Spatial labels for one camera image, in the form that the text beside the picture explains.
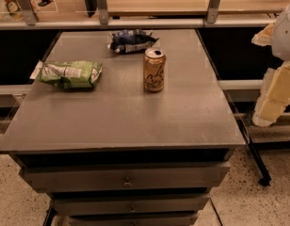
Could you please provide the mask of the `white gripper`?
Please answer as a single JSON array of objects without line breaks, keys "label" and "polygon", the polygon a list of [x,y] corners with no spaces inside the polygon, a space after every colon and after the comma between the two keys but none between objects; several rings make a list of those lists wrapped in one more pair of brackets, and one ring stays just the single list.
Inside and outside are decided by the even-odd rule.
[{"label": "white gripper", "polygon": [[285,60],[278,69],[267,69],[254,107],[252,122],[267,127],[290,105],[290,4],[275,24],[271,23],[255,34],[251,42],[258,46],[272,43],[273,56]]}]

